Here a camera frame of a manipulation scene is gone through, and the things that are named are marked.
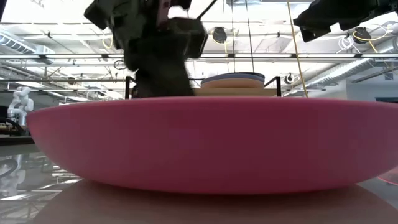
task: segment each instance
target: table surface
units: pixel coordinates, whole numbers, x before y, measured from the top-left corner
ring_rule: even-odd
[[[182,195],[81,180],[40,152],[20,158],[22,183],[13,189],[10,178],[0,180],[0,224],[398,222],[398,186],[377,178],[305,194]]]

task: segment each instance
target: pink bowl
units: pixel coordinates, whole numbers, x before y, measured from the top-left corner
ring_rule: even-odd
[[[274,194],[332,189],[398,166],[398,106],[264,97],[176,97],[58,106],[28,115],[70,172],[135,189]]]

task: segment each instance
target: white robot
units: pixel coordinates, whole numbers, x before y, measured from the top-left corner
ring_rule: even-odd
[[[14,92],[14,99],[8,107],[8,118],[18,122],[20,126],[26,126],[27,112],[34,109],[34,102],[29,99],[29,93],[29,87],[18,87],[17,91]]]

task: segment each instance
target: ceiling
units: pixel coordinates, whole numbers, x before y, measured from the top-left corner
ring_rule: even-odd
[[[181,8],[172,8],[169,17],[196,17],[210,3],[211,0],[193,0],[188,12]],[[94,53],[119,53],[111,43],[109,29],[100,30],[84,18],[83,13],[92,0],[12,0],[8,1],[1,29],[4,29],[27,42],[49,47],[56,54],[94,54]],[[302,11],[306,10],[311,1],[291,1],[292,16],[296,18]],[[372,31],[373,37],[383,36],[388,29],[385,38],[374,41],[377,45],[386,41],[398,32],[396,25],[397,15],[395,13],[380,16],[368,21],[362,26]],[[261,4],[249,4],[248,9],[244,4],[234,6],[233,9],[219,0],[213,8],[202,18],[204,26],[209,33],[215,27],[224,27],[228,34],[227,45],[217,44],[210,37],[205,45],[204,54],[225,53],[294,53],[294,42],[292,36],[297,38],[298,51],[300,53],[336,53],[341,50],[339,41],[346,35],[339,29],[338,25],[332,27],[332,32],[322,38],[309,43],[304,43],[300,36],[300,29],[294,27],[292,33],[290,26],[287,4],[281,0],[262,1]],[[369,50],[369,44],[354,46],[360,51]],[[329,67],[331,63],[302,63],[302,70],[322,70]],[[187,70],[191,77],[209,77],[226,72],[251,72],[251,62],[187,62]],[[27,67],[37,73],[43,73],[44,68]],[[54,72],[58,67],[49,67]],[[261,62],[254,64],[255,72],[263,73],[267,79],[275,75],[298,74],[298,66],[295,62]],[[63,78],[83,74],[86,78],[109,77],[109,71],[118,78],[131,75],[127,70],[119,71],[113,66],[92,67],[65,67],[55,72],[53,77]],[[105,86],[122,88],[122,83],[106,83]]]

